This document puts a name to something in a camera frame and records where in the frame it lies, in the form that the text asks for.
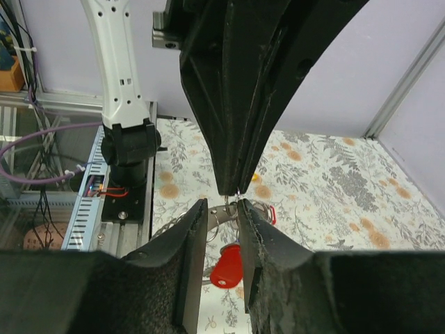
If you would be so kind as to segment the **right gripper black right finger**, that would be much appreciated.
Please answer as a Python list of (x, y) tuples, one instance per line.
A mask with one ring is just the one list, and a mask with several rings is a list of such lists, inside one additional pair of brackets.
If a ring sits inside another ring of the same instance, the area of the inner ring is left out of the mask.
[(310, 251), (237, 205), (254, 333), (443, 333), (444, 253)]

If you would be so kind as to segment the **metal key organiser with rings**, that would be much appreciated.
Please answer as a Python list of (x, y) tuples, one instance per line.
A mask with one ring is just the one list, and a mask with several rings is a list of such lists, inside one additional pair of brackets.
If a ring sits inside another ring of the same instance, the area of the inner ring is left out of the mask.
[(209, 208), (207, 246), (220, 247), (218, 259), (204, 267), (202, 285), (232, 289), (242, 281), (241, 248), (239, 228), (236, 221), (236, 203)]

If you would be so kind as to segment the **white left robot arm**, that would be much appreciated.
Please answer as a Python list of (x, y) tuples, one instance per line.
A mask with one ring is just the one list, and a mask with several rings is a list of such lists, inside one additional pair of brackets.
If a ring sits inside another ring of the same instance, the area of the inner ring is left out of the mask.
[[(128, 1), (84, 1), (104, 89), (102, 154), (113, 180), (154, 156), (160, 135), (140, 91)], [(153, 42), (178, 48), (181, 86), (211, 153), (218, 192), (245, 193), (271, 132), (363, 1), (168, 1)]]

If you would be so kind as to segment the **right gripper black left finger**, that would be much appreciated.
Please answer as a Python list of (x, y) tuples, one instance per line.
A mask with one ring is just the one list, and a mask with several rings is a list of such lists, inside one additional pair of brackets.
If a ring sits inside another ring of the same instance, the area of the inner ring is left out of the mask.
[(1, 252), (2, 333), (195, 333), (208, 223), (198, 200), (122, 258), (101, 251)]

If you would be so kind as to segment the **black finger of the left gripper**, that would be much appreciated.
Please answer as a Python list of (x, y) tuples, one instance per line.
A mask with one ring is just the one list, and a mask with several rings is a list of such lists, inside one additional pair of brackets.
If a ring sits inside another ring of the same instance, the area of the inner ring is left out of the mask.
[(189, 28), (179, 57), (181, 84), (213, 160), (218, 192), (238, 190), (234, 156), (234, 73), (240, 60), (242, 1), (181, 1)]
[(365, 1), (229, 1), (226, 193), (245, 193), (266, 141), (311, 68)]

